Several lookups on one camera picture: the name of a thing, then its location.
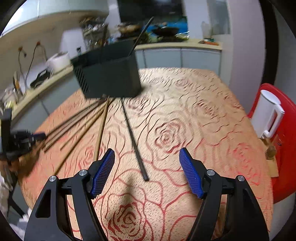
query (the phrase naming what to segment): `table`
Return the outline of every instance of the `table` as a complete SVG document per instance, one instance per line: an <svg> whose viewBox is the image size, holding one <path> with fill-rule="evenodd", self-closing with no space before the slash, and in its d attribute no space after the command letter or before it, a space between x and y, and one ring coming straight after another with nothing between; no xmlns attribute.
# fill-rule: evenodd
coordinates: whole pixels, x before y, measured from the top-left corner
<svg viewBox="0 0 296 241"><path fill-rule="evenodd" d="M110 105L101 158L115 151L115 164L103 193L93 202L109 240L183 240L198 214L201 200L190 192L178 152L186 147L194 159L221 176L243 175L271 227L273 196L264 146L233 93L214 72L156 68L139 71L143 92L126 99L125 107L150 181L144 182L134 154L120 99ZM89 103L77 91L40 126L48 132ZM70 177L92 163L101 118L80 141L59 173ZM20 180L32 207L47 179L61 161L59 147L69 131L47 153L41 151L31 173ZM214 236L223 228L226 197L222 197ZM73 202L68 198L71 224L81 238Z"/></svg>

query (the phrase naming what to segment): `black box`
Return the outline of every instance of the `black box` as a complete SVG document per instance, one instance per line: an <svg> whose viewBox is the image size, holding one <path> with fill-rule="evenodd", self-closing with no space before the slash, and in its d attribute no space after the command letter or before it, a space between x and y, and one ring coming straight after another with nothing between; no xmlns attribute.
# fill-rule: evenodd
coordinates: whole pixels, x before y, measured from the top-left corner
<svg viewBox="0 0 296 241"><path fill-rule="evenodd" d="M74 73L86 98L135 97L141 91L133 41L106 45L72 59Z"/></svg>

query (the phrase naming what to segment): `frying pan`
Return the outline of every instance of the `frying pan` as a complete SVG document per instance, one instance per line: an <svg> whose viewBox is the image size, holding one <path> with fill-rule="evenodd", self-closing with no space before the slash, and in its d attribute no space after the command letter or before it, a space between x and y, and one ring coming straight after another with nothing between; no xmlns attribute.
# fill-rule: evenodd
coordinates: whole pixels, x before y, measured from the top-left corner
<svg viewBox="0 0 296 241"><path fill-rule="evenodd" d="M179 32L179 28L176 27L160 27L155 25L155 29L152 29L152 32L160 37L171 37L175 36Z"/></svg>

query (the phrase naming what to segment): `white electric kettle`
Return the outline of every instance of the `white electric kettle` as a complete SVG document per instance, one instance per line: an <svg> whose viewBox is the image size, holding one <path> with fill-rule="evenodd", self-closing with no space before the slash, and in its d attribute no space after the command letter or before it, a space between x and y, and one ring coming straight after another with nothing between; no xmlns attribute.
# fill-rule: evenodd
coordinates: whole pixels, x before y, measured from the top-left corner
<svg viewBox="0 0 296 241"><path fill-rule="evenodd" d="M271 138L285 114L281 101L267 90L260 91L260 97L251 119L258 138Z"/></svg>

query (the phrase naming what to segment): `power cord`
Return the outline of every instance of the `power cord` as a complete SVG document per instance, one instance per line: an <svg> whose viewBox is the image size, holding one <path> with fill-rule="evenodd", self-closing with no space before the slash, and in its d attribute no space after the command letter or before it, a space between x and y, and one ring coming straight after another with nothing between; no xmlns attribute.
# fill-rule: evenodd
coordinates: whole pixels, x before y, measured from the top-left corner
<svg viewBox="0 0 296 241"><path fill-rule="evenodd" d="M46 55L45 47L44 47L42 44L39 44L39 45L40 45L40 47L43 49L43 52L44 52L44 58L45 58L45 61L47 61L48 58L47 58L47 55Z"/></svg>
<svg viewBox="0 0 296 241"><path fill-rule="evenodd" d="M27 79L28 79L28 76L29 76L29 72L30 72L30 69L31 69L31 66L32 66L32 63L33 63L33 60L34 60L34 56L35 56L35 51L36 51L36 48L39 46L40 44L36 44L35 48L34 48L34 52L33 52L33 58L32 58L32 61L31 61L31 64L30 64L30 67L29 67L29 70L28 70L28 73L26 75L26 78L25 78L25 86L27 87Z"/></svg>
<svg viewBox="0 0 296 241"><path fill-rule="evenodd" d="M25 82L25 76L24 76L24 73L22 72L22 65L21 65L21 63L20 63L20 52L23 52L24 53L24 57L26 57L27 56L27 54L26 54L26 52L25 51L23 51L23 49L22 48L19 48L19 56L18 56L18 61L19 61L19 66L20 66L20 72L21 72L21 74L22 74L22 77L23 77L23 79L24 79L24 84L25 84L25 93L24 93L24 95L26 94L26 92L27 92L27 85L26 85L26 82Z"/></svg>

